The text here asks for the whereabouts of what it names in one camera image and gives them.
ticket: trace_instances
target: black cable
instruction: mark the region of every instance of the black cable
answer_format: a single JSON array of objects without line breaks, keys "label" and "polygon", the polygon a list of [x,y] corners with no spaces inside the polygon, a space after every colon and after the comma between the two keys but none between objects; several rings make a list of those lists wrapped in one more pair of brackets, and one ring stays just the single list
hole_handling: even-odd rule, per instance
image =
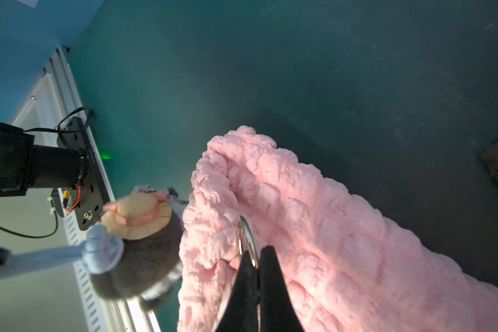
[{"label": "black cable", "polygon": [[[55,208],[55,206],[53,206],[53,200],[50,201],[50,203],[51,203],[51,206],[53,208]],[[55,233],[57,233],[57,229],[59,228],[59,219],[57,219],[57,213],[54,211],[53,215],[55,216],[55,229],[53,230],[53,232],[51,232],[50,234],[47,234],[47,235],[33,236],[33,235],[20,234],[20,233],[14,232],[12,230],[5,229],[2,226],[0,226],[0,230],[3,230],[6,233],[9,233],[11,235],[16,235],[16,236],[25,237],[25,238],[45,238],[45,237],[50,237],[50,236],[54,235]]]},{"label": "black cable", "polygon": [[[74,115],[76,113],[79,113],[82,110],[85,110],[85,111],[88,110],[89,111],[89,113],[86,116],[85,124],[83,125],[82,128],[77,129],[77,130],[62,130],[61,129],[61,123],[65,122],[66,119],[68,119],[69,117],[71,117],[72,115]],[[83,130],[87,129],[90,126],[90,124],[92,123],[92,117],[93,117],[93,115],[94,115],[94,113],[93,113],[92,110],[90,110],[88,107],[82,106],[80,108],[77,108],[77,109],[73,110],[64,119],[62,119],[61,122],[57,125],[57,129],[33,128],[33,129],[24,130],[23,132],[27,133],[27,132],[30,132],[30,131],[42,131],[42,132],[46,132],[46,133],[55,133],[55,134],[73,134],[73,133],[78,133],[80,131],[83,131]]]}]

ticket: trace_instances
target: straw hat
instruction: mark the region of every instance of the straw hat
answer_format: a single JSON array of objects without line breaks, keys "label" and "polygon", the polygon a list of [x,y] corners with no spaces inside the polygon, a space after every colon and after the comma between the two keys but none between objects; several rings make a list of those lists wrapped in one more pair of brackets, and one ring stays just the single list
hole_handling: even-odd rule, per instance
[{"label": "straw hat", "polygon": [[123,240],[148,237],[166,227],[172,217],[172,209],[154,193],[132,193],[103,208],[101,224]]}]

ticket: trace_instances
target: dark green surface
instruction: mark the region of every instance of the dark green surface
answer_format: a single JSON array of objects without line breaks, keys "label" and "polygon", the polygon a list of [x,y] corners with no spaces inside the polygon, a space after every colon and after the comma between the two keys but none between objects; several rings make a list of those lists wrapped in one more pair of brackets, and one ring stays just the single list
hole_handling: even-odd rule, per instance
[{"label": "dark green surface", "polygon": [[116,196],[251,125],[498,286],[498,1],[106,0],[69,61]]}]

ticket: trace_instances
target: pink blanket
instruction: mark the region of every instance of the pink blanket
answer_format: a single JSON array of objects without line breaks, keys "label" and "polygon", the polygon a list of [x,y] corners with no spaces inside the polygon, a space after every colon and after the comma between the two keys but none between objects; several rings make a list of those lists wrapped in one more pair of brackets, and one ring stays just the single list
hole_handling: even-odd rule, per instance
[{"label": "pink blanket", "polygon": [[275,247],[316,331],[498,331],[498,289],[421,245],[344,185],[245,126],[208,144],[180,246],[179,332],[214,331],[236,274],[237,218]]}]

